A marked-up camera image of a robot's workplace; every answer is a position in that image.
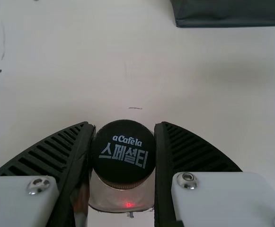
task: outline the screw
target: screw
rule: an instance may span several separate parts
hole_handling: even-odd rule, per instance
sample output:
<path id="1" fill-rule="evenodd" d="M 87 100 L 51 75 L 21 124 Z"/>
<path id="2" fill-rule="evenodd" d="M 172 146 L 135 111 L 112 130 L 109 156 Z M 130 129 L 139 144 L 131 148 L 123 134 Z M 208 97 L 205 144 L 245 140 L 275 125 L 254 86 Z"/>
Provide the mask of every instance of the screw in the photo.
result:
<path id="1" fill-rule="evenodd" d="M 193 174 L 185 172 L 180 173 L 177 176 L 177 183 L 183 188 L 195 189 L 197 187 L 198 180 Z"/>
<path id="2" fill-rule="evenodd" d="M 27 186 L 29 195 L 39 194 L 50 187 L 50 180 L 46 177 L 39 177 L 32 180 Z"/>
<path id="3" fill-rule="evenodd" d="M 194 180 L 194 176 L 190 173 L 183 173 L 183 179 L 186 180 L 186 181 L 192 181 Z"/>

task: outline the white background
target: white background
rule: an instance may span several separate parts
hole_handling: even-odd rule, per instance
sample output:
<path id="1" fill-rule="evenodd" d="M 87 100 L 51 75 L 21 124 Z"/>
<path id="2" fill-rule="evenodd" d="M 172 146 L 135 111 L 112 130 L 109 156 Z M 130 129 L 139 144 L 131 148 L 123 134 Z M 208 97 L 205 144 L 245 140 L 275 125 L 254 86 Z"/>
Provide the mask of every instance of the white background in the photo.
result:
<path id="1" fill-rule="evenodd" d="M 168 121 L 275 187 L 275 27 L 180 29 L 168 0 L 0 0 L 0 70 L 0 166 L 82 121 Z M 153 226 L 125 216 L 89 226 Z"/>

